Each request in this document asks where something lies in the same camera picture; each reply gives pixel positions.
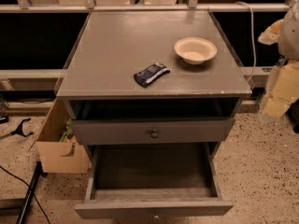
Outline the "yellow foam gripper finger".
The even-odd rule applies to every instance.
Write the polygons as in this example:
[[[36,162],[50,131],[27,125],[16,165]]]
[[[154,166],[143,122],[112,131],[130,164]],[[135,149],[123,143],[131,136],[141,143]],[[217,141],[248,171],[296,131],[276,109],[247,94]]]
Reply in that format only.
[[[278,20],[268,26],[258,37],[258,41],[265,45],[273,45],[275,43],[280,44],[281,40],[281,29],[284,20]]]
[[[282,117],[299,99],[299,62],[275,66],[268,77],[261,101],[262,113],[270,119]]]

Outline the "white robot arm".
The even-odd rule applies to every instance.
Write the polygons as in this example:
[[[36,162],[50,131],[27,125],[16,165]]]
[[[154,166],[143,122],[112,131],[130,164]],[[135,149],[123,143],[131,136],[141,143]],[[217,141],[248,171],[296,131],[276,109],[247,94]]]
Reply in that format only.
[[[273,67],[260,104],[264,116],[277,119],[299,99],[299,3],[262,32],[258,41],[265,45],[277,43],[278,53],[287,61],[286,65]]]

